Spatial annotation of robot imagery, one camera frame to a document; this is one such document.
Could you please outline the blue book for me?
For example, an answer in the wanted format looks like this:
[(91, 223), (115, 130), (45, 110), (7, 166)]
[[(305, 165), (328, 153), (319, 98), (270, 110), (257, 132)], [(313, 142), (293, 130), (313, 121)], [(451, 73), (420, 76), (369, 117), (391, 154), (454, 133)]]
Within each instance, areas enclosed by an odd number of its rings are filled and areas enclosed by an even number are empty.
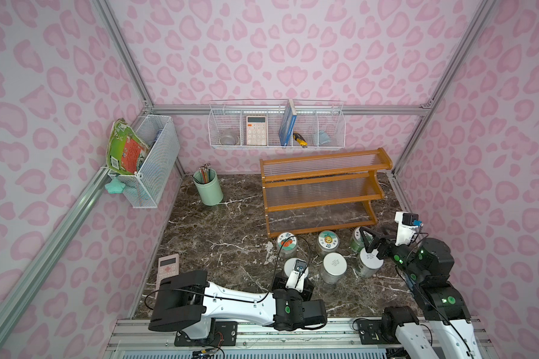
[(292, 99), (287, 101), (284, 109), (284, 117), (278, 131), (280, 145), (287, 147), (293, 138), (293, 128), (297, 118), (297, 111)]

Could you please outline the white mesh side basket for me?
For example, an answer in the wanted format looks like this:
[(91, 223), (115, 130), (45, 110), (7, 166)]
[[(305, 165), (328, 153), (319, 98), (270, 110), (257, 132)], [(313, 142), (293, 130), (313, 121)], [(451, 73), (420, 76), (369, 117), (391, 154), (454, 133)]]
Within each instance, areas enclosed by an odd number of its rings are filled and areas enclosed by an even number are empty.
[(173, 120), (169, 116), (146, 115), (139, 127), (133, 130), (151, 150), (135, 175), (119, 175), (109, 169), (110, 176), (117, 176), (126, 184), (122, 194), (134, 208), (156, 208), (163, 196), (181, 145)]

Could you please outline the green label white-lid jar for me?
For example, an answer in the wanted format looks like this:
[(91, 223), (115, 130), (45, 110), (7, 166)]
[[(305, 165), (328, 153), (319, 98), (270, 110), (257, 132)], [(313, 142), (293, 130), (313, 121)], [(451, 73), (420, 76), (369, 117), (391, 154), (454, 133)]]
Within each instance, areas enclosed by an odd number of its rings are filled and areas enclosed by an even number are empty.
[(308, 276), (308, 263), (297, 257), (288, 259), (284, 264), (284, 276), (290, 278), (294, 272), (298, 272), (301, 275), (301, 281), (305, 280)]

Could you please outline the orange wooden three-tier shelf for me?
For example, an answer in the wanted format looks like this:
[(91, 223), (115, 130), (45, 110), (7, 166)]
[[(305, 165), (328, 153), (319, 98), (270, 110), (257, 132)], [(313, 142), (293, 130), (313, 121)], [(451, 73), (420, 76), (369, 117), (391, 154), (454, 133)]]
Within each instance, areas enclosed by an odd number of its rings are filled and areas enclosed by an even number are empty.
[(377, 174), (392, 166), (381, 147), (261, 161), (268, 236), (376, 225), (372, 203), (385, 197)]

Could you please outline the pink calculator on table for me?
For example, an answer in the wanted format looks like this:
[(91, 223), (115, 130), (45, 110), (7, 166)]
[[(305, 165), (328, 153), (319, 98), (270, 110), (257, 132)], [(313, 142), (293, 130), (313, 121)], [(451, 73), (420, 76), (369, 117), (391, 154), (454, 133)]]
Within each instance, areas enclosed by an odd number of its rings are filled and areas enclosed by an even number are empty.
[(180, 255), (171, 254), (160, 257), (157, 265), (156, 289), (160, 288), (161, 281), (180, 274)]

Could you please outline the white pink calculator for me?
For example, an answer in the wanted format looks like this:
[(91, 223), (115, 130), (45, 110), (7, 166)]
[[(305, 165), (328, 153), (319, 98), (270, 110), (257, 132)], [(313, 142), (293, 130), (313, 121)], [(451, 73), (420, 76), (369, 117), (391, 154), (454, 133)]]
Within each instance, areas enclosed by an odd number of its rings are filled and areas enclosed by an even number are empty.
[(246, 144), (248, 146), (267, 146), (267, 117), (248, 115), (246, 117)]

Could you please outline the tomato lid seed jar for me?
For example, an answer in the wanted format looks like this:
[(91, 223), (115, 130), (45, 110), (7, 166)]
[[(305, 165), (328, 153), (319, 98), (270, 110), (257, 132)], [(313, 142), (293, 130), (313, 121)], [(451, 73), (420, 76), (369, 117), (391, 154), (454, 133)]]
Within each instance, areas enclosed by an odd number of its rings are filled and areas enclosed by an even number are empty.
[(290, 259), (296, 256), (298, 240), (293, 233), (281, 233), (276, 241), (278, 256), (283, 259)]

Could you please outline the green leaf lid seed jar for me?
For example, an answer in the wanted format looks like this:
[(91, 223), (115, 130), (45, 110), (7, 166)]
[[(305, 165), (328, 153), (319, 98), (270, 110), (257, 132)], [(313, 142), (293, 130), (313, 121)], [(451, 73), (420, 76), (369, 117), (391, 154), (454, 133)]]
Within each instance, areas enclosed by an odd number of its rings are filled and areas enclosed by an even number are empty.
[(362, 251), (362, 249), (364, 249), (364, 243), (362, 241), (362, 237), (360, 236), (359, 228), (360, 227), (357, 227), (353, 231), (353, 236), (352, 236), (352, 239), (350, 241), (350, 249), (355, 254), (359, 254), (359, 252)]

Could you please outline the yellow black tool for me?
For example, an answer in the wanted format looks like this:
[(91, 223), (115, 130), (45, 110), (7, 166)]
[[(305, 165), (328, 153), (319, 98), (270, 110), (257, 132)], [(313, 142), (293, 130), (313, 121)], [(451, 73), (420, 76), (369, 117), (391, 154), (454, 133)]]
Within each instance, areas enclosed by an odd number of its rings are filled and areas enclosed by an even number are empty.
[(304, 139), (304, 137), (299, 133), (293, 133), (293, 139), (302, 147), (307, 148), (308, 142)]

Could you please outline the green red snack bag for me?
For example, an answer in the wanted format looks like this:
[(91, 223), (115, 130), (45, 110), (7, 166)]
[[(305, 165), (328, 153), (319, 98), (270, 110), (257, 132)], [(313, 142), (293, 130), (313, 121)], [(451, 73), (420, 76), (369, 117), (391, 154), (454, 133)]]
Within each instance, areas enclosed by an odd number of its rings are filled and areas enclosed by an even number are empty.
[(135, 175), (142, 167), (151, 148), (120, 118), (112, 125), (106, 151), (106, 164), (119, 175)]

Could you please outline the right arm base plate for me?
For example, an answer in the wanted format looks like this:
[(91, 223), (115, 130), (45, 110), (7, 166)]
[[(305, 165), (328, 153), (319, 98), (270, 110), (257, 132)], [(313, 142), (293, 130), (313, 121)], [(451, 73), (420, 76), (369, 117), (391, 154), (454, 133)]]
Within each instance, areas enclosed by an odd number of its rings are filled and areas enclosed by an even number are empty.
[(383, 328), (383, 320), (358, 318), (353, 321), (352, 328), (358, 333), (362, 345), (399, 344), (399, 341)]

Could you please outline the sunflower lid seed jar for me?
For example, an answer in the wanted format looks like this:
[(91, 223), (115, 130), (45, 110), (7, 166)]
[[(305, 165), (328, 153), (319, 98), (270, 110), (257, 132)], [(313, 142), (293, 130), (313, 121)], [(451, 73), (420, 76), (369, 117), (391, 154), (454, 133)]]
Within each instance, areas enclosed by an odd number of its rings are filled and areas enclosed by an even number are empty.
[(318, 235), (318, 248), (320, 255), (325, 257), (327, 254), (334, 253), (338, 250), (340, 239), (332, 230), (324, 230)]

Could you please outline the coloured pencils bundle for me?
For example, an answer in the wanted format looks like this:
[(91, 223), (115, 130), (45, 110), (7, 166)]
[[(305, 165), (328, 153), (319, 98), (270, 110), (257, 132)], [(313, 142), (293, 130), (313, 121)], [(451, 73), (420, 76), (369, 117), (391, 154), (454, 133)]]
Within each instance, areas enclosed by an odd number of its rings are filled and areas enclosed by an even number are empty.
[(199, 168), (199, 171), (202, 177), (202, 180), (201, 180), (202, 184), (208, 184), (211, 181), (210, 167), (211, 167), (211, 164), (206, 163)]

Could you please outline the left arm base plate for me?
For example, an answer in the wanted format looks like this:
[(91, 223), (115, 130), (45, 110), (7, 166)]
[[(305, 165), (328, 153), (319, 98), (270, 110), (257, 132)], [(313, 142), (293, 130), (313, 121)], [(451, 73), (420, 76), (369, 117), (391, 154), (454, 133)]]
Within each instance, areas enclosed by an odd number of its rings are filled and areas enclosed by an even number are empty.
[(175, 346), (236, 346), (238, 322), (201, 321), (176, 334)]

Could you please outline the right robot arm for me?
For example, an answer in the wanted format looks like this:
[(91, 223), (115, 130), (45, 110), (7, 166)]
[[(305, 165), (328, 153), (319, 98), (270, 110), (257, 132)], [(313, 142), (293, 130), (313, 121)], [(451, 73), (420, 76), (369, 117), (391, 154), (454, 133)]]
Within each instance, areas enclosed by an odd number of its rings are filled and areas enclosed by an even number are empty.
[(416, 230), (405, 244), (388, 234), (360, 227), (367, 254), (391, 260), (429, 323), (427, 337), (422, 323), (408, 306), (387, 307), (380, 320), (357, 320), (362, 338), (398, 344), (411, 358), (437, 358), (438, 343), (446, 358), (480, 358), (470, 311), (464, 297), (449, 281), (455, 260), (440, 239)]

